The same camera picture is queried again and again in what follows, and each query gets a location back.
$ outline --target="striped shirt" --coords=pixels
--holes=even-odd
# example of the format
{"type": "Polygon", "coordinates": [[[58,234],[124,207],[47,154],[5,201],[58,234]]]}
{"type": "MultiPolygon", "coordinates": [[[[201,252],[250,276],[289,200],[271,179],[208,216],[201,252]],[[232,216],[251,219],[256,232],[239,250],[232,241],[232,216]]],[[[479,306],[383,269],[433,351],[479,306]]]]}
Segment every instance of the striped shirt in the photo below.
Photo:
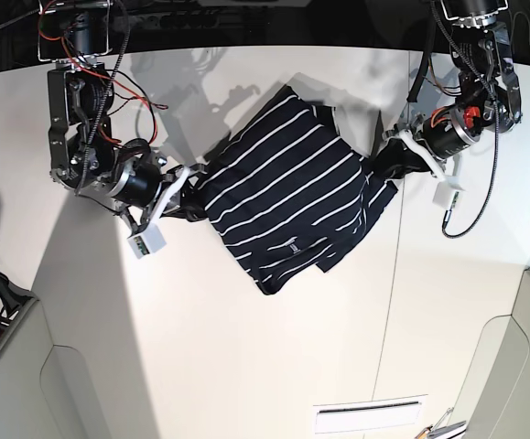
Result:
{"type": "Polygon", "coordinates": [[[339,136],[329,107],[281,90],[210,162],[197,200],[264,294],[316,264],[326,272],[396,194],[339,136]]]}

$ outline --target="white table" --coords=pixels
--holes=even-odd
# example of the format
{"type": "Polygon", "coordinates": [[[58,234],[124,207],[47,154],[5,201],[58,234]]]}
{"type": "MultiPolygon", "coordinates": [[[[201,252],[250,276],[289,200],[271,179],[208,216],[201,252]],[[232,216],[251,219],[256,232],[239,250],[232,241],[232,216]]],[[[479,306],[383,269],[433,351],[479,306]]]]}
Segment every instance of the white table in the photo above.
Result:
{"type": "MultiPolygon", "coordinates": [[[[346,140],[368,151],[377,109],[385,126],[398,118],[418,58],[193,49],[130,55],[124,70],[170,105],[157,145],[189,161],[241,129],[285,82],[347,108],[346,140]]],[[[524,172],[518,160],[530,161],[530,141],[525,153],[520,145],[530,137],[530,68],[518,70],[525,122],[502,139],[498,187],[473,236],[443,239],[434,183],[412,176],[348,258],[327,274],[306,270],[273,297],[260,294],[208,223],[164,220],[168,247],[137,261],[124,224],[50,182],[48,69],[0,74],[0,269],[32,285],[55,343],[86,358],[113,437],[301,438],[316,404],[429,394],[425,423],[453,405],[484,323],[510,312],[530,252],[530,210],[513,209],[512,197],[530,190],[530,170],[512,179],[524,172]],[[433,361],[440,349],[456,360],[433,361]]],[[[136,105],[113,118],[114,134],[132,138],[138,116],[147,134],[136,105]]],[[[490,153],[465,166],[474,195],[455,225],[481,202],[490,153]]]]}

